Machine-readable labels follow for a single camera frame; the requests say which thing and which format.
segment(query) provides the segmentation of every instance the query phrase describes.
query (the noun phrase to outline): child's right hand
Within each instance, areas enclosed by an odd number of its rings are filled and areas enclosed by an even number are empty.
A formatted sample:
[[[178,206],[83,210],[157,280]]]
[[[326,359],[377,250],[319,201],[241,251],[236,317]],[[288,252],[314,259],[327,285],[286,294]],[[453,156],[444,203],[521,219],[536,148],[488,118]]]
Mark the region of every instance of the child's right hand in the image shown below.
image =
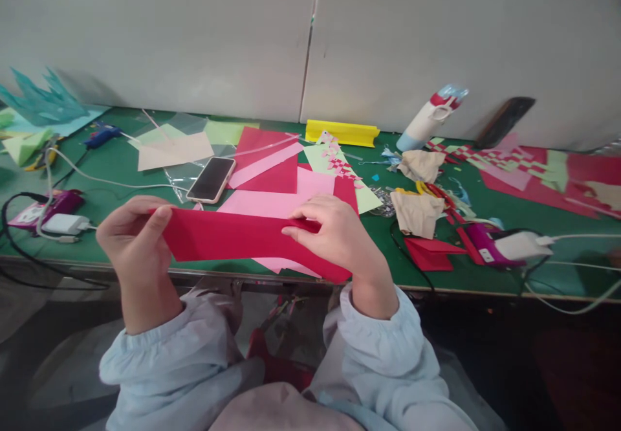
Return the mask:
[[[347,203],[332,195],[317,195],[289,216],[289,219],[300,218],[317,220],[320,231],[313,234],[298,227],[285,227],[283,234],[354,276],[390,275],[386,258]]]

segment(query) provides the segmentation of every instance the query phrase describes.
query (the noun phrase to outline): blue glue gun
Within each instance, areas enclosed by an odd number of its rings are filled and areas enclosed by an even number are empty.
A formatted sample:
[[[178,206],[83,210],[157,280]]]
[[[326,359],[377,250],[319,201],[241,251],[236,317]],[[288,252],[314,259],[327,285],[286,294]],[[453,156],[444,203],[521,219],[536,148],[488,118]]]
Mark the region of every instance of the blue glue gun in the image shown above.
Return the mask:
[[[86,140],[84,144],[89,149],[99,148],[102,144],[106,143],[110,138],[120,137],[121,129],[108,124],[104,124],[101,120],[95,122],[97,130],[91,133],[89,140]]]

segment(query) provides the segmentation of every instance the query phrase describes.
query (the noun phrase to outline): beige cloth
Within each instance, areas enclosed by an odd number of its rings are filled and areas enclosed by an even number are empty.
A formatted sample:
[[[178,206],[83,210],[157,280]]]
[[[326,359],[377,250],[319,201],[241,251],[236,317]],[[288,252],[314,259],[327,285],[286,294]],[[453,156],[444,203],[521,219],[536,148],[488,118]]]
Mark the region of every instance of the beige cloth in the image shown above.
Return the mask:
[[[585,182],[585,184],[593,189],[599,201],[610,206],[613,211],[621,211],[621,186],[601,182]]]
[[[421,151],[405,151],[403,160],[398,169],[403,172],[408,179],[434,183],[438,177],[438,168],[444,162],[444,153]]]
[[[427,193],[405,195],[399,192],[392,192],[390,198],[395,205],[401,232],[405,235],[433,238],[435,222],[444,210],[444,199]]]
[[[310,402],[291,384],[274,382],[229,402],[209,431],[364,431],[336,410]]]

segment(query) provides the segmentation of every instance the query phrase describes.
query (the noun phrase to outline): yellow plastic holder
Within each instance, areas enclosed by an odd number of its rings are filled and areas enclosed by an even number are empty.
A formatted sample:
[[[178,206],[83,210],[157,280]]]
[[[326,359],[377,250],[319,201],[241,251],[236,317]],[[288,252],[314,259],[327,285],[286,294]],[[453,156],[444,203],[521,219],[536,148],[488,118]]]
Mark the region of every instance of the yellow plastic holder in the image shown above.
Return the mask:
[[[309,119],[306,124],[306,140],[316,142],[324,130],[338,138],[339,144],[367,146],[368,148],[375,147],[373,141],[380,134],[380,130],[374,126]]]

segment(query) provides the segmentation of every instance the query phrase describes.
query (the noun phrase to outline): hand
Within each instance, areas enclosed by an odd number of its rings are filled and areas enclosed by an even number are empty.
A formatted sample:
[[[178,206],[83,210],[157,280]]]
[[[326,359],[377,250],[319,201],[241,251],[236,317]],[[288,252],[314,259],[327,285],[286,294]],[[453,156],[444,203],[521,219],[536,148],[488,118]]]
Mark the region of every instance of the hand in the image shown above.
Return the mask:
[[[320,231],[313,234],[298,227],[285,227],[282,232],[315,255],[355,276],[390,275],[386,258],[347,203],[332,195],[317,195],[289,216],[289,219],[299,218],[319,221]]]
[[[112,211],[97,229],[97,242],[119,280],[153,283],[168,275],[171,253],[162,237],[172,205],[153,196],[136,196]],[[157,208],[150,215],[149,211]]]

